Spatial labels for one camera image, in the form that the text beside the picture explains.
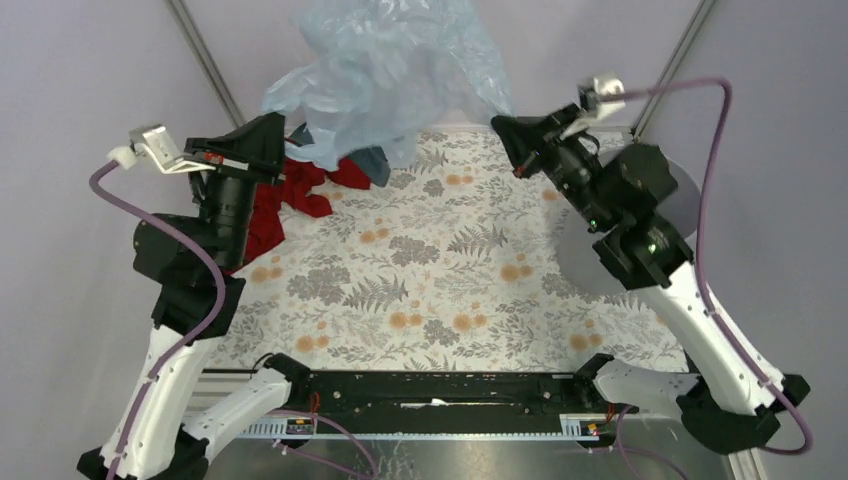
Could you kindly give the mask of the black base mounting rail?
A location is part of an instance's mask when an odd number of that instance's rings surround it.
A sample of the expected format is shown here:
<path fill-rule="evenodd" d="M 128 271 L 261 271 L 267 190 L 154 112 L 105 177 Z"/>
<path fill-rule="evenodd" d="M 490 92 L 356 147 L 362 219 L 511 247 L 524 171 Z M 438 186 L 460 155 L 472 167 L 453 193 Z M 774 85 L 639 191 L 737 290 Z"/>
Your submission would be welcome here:
<path fill-rule="evenodd" d="M 316 370 L 284 354 L 261 365 L 290 382 L 284 409 L 332 422 L 321 433 L 549 434 L 563 415 L 607 419 L 624 408 L 571 373 Z"/>

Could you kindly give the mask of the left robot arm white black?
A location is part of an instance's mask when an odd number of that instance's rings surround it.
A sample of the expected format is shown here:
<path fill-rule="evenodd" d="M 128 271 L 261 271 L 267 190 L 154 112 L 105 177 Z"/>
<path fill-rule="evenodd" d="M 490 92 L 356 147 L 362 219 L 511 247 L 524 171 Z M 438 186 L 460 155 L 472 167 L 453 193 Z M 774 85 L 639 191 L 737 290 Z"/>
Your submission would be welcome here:
<path fill-rule="evenodd" d="M 257 188 L 277 183 L 285 160 L 285 119 L 254 118 L 213 138 L 178 146 L 162 125 L 133 130 L 90 178 L 92 191 L 138 219 L 134 270 L 157 283 L 145 363 L 119 425 L 80 457 L 89 479 L 200 479 L 242 431 L 278 408 L 309 401 L 309 369 L 271 356 L 241 387 L 194 420 L 184 415 L 213 351 L 222 343 L 245 288 L 236 276 L 248 241 Z M 107 192 L 110 172 L 149 161 L 165 175 L 186 175 L 193 216 L 151 214 Z"/>

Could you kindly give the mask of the grey-blue cloth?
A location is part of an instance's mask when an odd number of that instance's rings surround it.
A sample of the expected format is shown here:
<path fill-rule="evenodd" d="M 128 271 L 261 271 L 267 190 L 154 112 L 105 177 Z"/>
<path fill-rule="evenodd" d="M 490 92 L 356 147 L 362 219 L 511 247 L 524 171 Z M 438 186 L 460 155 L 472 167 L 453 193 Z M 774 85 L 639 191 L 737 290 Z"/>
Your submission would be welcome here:
<path fill-rule="evenodd" d="M 288 137 L 295 146 L 312 145 L 313 137 L 305 123 L 299 125 Z M 355 150 L 346 156 L 351 160 L 377 187 L 385 187 L 390 178 L 390 166 L 385 153 L 380 147 L 368 147 Z"/>

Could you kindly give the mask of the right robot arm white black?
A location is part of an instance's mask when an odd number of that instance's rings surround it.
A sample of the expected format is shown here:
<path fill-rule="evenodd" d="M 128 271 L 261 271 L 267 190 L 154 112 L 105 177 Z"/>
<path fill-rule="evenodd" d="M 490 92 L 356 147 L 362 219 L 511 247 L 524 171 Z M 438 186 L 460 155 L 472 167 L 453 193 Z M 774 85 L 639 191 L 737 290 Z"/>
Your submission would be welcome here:
<path fill-rule="evenodd" d="M 589 412 L 610 402 L 677 419 L 722 455 L 765 447 L 779 413 L 799 405 L 809 384 L 770 365 L 730 321 L 716 323 L 719 305 L 698 286 L 693 250 L 658 210 L 678 187 L 659 147 L 631 144 L 601 161 L 584 133 L 567 133 L 577 113 L 570 105 L 545 117 L 498 115 L 490 124 L 515 175 L 544 174 L 598 235 L 601 265 L 665 320 L 690 371 L 648 370 L 598 354 L 578 371 L 575 402 Z"/>

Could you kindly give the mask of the floral patterned table mat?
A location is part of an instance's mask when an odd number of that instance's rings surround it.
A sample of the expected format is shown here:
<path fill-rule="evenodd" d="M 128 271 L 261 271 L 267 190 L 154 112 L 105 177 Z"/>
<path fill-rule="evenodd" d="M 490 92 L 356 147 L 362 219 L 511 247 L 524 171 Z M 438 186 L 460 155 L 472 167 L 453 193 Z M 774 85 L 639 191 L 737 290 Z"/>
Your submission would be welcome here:
<path fill-rule="evenodd" d="M 632 293 L 594 294 L 561 274 L 579 226 L 542 179 L 516 179 L 488 131 L 425 132 L 384 187 L 314 188 L 314 218 L 274 187 L 262 225 L 283 241 L 246 265 L 247 286 L 211 365 L 285 353 L 313 368 L 572 371 L 595 353 L 681 371 L 663 320 Z"/>

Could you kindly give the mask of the right aluminium corner frame post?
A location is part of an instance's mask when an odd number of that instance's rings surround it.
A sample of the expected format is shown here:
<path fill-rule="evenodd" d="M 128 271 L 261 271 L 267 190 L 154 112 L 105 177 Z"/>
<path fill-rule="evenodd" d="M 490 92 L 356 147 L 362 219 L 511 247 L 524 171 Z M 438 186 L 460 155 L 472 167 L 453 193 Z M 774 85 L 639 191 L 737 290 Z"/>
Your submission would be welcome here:
<path fill-rule="evenodd" d="M 657 86 L 668 86 L 676 80 L 680 69 L 686 62 L 690 50 L 699 39 L 701 31 L 710 20 L 710 17 L 718 4 L 718 0 L 700 0 L 698 2 L 695 12 L 690 18 L 686 28 L 672 51 L 668 62 L 661 72 L 659 80 L 657 81 Z M 631 138 L 634 141 L 640 141 L 645 138 L 645 135 L 649 131 L 653 118 L 655 117 L 662 101 L 662 94 L 652 96 L 646 101 L 630 130 Z"/>

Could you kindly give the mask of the left aluminium corner frame post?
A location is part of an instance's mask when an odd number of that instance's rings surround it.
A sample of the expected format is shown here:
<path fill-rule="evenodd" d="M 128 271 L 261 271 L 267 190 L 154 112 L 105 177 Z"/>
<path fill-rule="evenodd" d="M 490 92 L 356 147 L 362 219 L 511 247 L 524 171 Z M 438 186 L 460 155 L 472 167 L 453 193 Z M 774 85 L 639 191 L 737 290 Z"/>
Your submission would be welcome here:
<path fill-rule="evenodd" d="M 164 4 L 231 124 L 234 127 L 245 124 L 244 114 L 237 104 L 187 3 L 183 0 L 164 0 Z"/>

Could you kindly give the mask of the aluminium corner frame post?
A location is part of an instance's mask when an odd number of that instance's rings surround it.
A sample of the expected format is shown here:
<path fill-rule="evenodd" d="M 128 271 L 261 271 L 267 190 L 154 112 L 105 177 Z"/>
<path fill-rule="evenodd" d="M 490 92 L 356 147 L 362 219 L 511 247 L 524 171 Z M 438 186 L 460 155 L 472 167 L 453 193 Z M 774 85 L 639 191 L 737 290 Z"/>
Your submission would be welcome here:
<path fill-rule="evenodd" d="M 231 124 L 234 127 L 245 124 L 244 114 L 237 104 L 187 3 L 183 0 L 164 0 L 164 4 Z"/>
<path fill-rule="evenodd" d="M 710 17 L 718 4 L 718 0 L 700 0 L 698 2 L 695 12 L 690 18 L 686 28 L 672 51 L 668 62 L 661 72 L 659 80 L 657 81 L 657 86 L 668 86 L 676 80 L 680 69 L 686 62 L 690 50 L 699 39 L 701 31 L 710 20 Z M 655 117 L 662 101 L 662 94 L 652 96 L 646 101 L 630 130 L 631 138 L 634 141 L 640 141 L 645 138 L 645 135 L 649 131 L 653 118 Z"/>

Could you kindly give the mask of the light blue plastic trash bag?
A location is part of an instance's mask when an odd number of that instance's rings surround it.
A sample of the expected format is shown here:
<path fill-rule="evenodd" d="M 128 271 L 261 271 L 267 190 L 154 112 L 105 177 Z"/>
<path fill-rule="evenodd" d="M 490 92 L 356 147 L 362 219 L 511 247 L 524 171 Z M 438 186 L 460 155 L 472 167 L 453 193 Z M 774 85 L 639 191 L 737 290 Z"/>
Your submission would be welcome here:
<path fill-rule="evenodd" d="M 328 171 L 378 147 L 392 168 L 417 133 L 460 110 L 486 124 L 513 113 L 499 48 L 470 1 L 317 1 L 297 19 L 312 63 L 266 89 L 264 113 L 301 112 L 312 143 L 292 157 Z"/>

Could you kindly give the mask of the grey trash bin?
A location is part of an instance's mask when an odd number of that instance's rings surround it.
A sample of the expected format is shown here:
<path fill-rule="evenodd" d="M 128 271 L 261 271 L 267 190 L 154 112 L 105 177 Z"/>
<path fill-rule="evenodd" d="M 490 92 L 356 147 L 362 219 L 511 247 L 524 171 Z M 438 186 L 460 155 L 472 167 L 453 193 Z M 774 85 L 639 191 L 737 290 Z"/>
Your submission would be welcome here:
<path fill-rule="evenodd" d="M 562 187 L 571 206 L 558 240 L 562 275 L 594 295 L 668 288 L 691 263 L 700 193 L 659 146 L 630 144 L 600 158 L 587 184 Z"/>

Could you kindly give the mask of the red cloth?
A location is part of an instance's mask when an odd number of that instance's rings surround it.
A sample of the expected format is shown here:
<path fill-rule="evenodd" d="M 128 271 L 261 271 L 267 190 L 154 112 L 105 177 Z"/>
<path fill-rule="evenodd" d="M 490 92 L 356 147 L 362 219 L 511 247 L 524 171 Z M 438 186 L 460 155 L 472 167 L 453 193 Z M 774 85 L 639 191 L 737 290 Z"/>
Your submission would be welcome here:
<path fill-rule="evenodd" d="M 286 158 L 280 173 L 280 183 L 260 184 L 257 187 L 244 259 L 238 267 L 227 270 L 228 274 L 244 268 L 286 239 L 279 216 L 284 204 L 309 217 L 323 218 L 333 213 L 332 205 L 327 197 L 312 192 L 315 187 L 323 185 L 327 180 L 354 190 L 369 190 L 372 185 L 368 176 L 350 157 L 343 157 L 335 171 Z"/>

